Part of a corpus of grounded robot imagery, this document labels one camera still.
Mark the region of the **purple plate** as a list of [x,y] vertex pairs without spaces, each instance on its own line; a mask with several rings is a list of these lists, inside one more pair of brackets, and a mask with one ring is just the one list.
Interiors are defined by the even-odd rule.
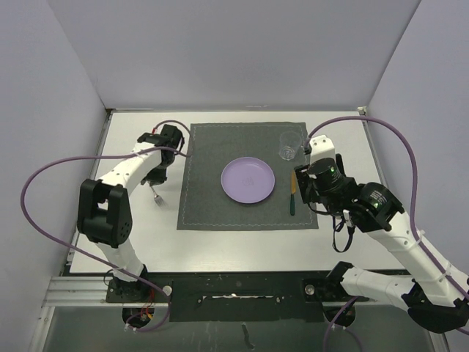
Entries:
[[275,184],[273,170],[258,158],[236,158],[230,161],[221,173],[221,187],[224,193],[242,204],[255,204],[267,199]]

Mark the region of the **green handled knife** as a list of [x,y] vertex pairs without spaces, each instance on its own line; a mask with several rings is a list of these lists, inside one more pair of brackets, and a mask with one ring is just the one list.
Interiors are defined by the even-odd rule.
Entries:
[[296,179],[295,173],[291,173],[290,180],[290,201],[289,201],[289,214],[291,216],[295,215],[295,192],[296,192]]

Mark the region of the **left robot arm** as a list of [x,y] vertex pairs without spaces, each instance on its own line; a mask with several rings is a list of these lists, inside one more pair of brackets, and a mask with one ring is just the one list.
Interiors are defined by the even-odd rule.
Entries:
[[130,195],[139,185],[164,183],[166,170],[184,143],[182,131],[174,125],[163,125],[160,133],[143,133],[126,158],[98,179],[85,180],[80,187],[78,231],[95,243],[114,266],[114,278],[123,284],[123,293],[132,301],[147,296],[149,283],[144,279],[146,267],[130,242]]

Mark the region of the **clear drinking glass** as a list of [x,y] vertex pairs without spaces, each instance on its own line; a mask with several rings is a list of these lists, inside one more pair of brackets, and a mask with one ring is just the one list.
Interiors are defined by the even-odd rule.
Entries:
[[279,156],[285,161],[295,158],[302,145],[301,136],[294,131],[285,131],[279,137]]

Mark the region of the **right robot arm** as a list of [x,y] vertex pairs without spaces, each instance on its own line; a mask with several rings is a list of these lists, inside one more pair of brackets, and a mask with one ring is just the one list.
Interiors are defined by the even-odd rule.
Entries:
[[442,334],[468,323],[468,275],[456,269],[417,231],[402,203],[382,184],[357,183],[343,174],[340,157],[295,167],[302,201],[321,204],[328,215],[384,246],[409,273],[407,277],[367,271],[340,262],[325,289],[336,300],[361,296],[404,310],[424,329]]

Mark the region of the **silver fork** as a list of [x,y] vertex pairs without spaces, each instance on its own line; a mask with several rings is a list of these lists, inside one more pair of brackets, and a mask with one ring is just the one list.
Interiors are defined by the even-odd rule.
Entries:
[[150,190],[152,191],[153,199],[154,199],[155,204],[158,207],[163,207],[165,205],[165,201],[164,201],[163,197],[157,193],[157,191],[155,190],[155,188],[153,186],[150,186]]

